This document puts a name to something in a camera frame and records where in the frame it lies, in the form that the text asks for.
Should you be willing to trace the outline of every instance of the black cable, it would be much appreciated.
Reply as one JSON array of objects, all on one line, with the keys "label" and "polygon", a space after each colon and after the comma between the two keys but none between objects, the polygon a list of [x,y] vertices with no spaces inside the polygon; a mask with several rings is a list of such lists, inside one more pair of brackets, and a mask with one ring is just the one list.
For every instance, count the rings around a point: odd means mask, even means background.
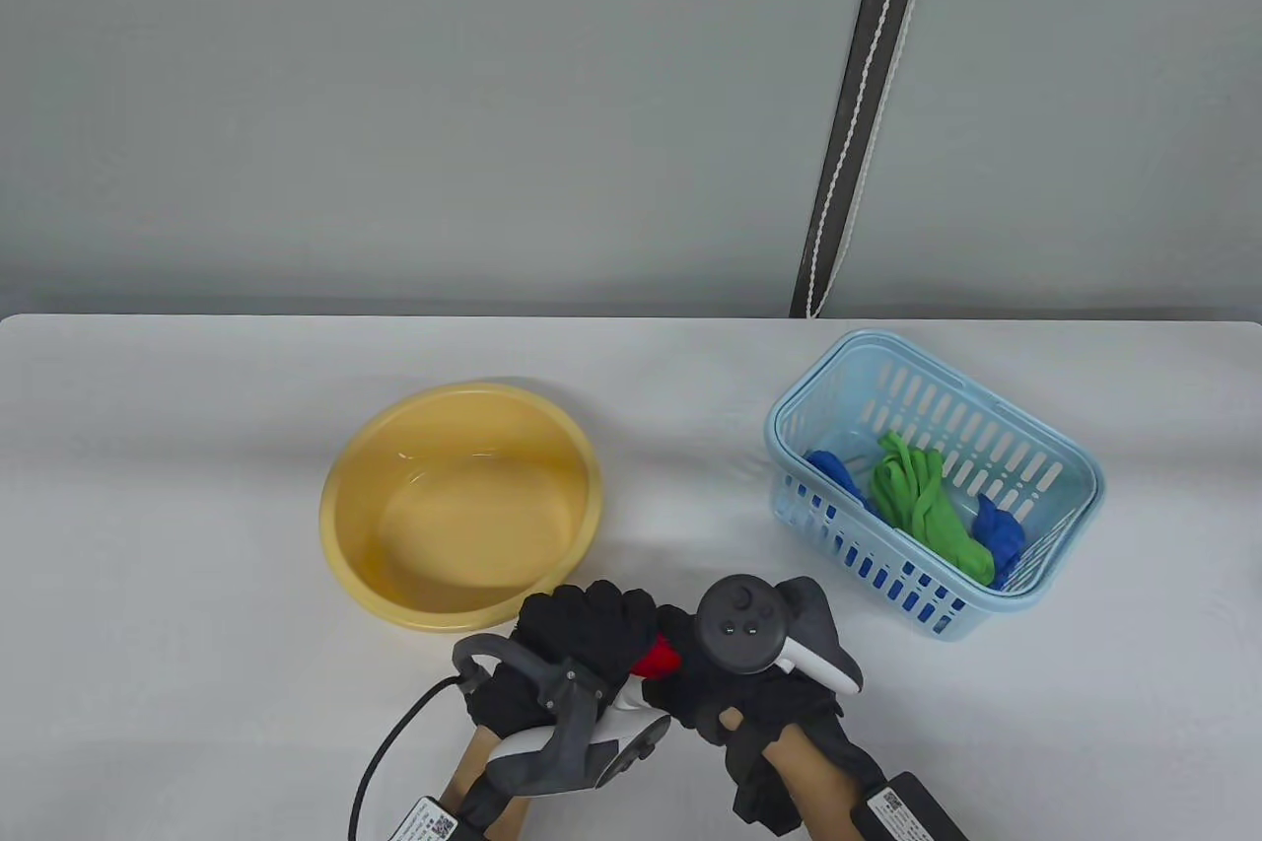
[{"label": "black cable", "polygon": [[425,708],[425,703],[447,689],[447,687],[456,686],[459,682],[461,677],[447,677],[427,689],[425,695],[420,697],[419,701],[413,703],[411,708],[403,715],[403,719],[395,724],[395,727],[390,730],[381,745],[377,746],[377,751],[374,753],[372,760],[369,763],[369,768],[363,770],[363,778],[360,779],[360,787],[355,790],[355,801],[351,802],[351,825],[346,831],[347,841],[357,841],[357,835],[360,832],[360,808],[363,807],[363,793],[369,790],[369,782],[372,779],[372,773],[377,770],[377,765],[381,764],[381,759],[386,754],[386,750],[394,745],[399,734],[408,727],[408,724],[413,721],[416,713]]}]

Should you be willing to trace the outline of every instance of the black glove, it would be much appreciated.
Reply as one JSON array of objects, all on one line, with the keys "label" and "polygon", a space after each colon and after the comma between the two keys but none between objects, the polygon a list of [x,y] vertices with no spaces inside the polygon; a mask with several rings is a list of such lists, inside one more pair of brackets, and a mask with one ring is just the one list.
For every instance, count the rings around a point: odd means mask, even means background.
[{"label": "black glove", "polygon": [[[631,668],[652,649],[656,612],[652,597],[640,588],[623,593],[608,581],[597,581],[587,591],[562,585],[550,595],[528,597],[509,636],[545,660],[569,658],[599,677],[608,684],[599,701],[603,711]],[[535,684],[506,664],[496,667],[491,679],[466,697],[466,705],[473,722],[500,739],[554,720],[540,706]]]},{"label": "black glove", "polygon": [[808,711],[833,706],[833,692],[801,673],[771,667],[741,676],[713,664],[693,630],[694,617],[674,605],[658,609],[658,629],[683,660],[678,673],[644,682],[650,706],[665,710],[687,729],[695,729],[714,745],[726,745],[728,731],[718,721],[734,706],[745,724],[765,730],[769,743]]},{"label": "black glove", "polygon": [[[801,606],[796,588],[779,585],[790,610]],[[881,766],[848,741],[838,717],[840,707],[830,689],[794,671],[772,667],[747,676],[713,664],[697,643],[694,619],[678,607],[658,609],[658,626],[683,658],[680,671],[661,681],[645,681],[645,698],[716,745],[726,745],[727,770],[736,782],[733,811],[746,822],[761,822],[776,836],[793,831],[801,814],[784,780],[762,756],[784,727],[798,724],[820,753],[849,774],[864,790],[885,782]],[[852,676],[857,667],[848,667]],[[718,721],[728,706],[745,717],[731,734]]]}]

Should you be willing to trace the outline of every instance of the red cloth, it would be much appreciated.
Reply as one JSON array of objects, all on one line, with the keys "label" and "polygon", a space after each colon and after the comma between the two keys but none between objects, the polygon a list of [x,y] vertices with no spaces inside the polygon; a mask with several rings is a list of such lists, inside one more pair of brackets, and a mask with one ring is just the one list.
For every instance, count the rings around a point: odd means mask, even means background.
[{"label": "red cloth", "polygon": [[683,665],[684,659],[675,653],[675,648],[668,643],[666,638],[659,634],[658,643],[654,644],[652,650],[631,669],[631,673],[645,679],[665,679],[671,674],[679,673]]}]

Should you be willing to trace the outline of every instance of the plastic basket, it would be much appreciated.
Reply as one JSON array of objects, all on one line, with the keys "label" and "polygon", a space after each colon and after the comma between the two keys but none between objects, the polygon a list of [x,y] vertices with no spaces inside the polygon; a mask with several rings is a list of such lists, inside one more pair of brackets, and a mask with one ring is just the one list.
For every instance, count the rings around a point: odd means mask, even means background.
[{"label": "plastic basket", "polygon": [[[978,492],[1021,522],[1026,548],[1002,588],[977,583],[885,524],[804,458],[833,452],[866,491],[885,455],[877,439],[890,429],[941,451],[962,522],[977,515]],[[992,614],[1031,607],[1104,495],[1104,476],[1084,450],[886,331],[843,337],[771,409],[766,441],[784,467],[772,490],[776,518],[941,640],[964,638]]]}]

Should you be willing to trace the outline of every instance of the green cloth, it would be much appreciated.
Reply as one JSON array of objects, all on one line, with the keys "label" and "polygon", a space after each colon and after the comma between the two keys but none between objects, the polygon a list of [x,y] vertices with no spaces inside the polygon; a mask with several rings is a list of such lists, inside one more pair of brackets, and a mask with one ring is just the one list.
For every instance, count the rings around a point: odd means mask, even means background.
[{"label": "green cloth", "polygon": [[885,458],[870,491],[883,520],[936,552],[979,585],[994,581],[994,556],[973,539],[943,490],[943,455],[909,448],[893,431],[881,437]]}]

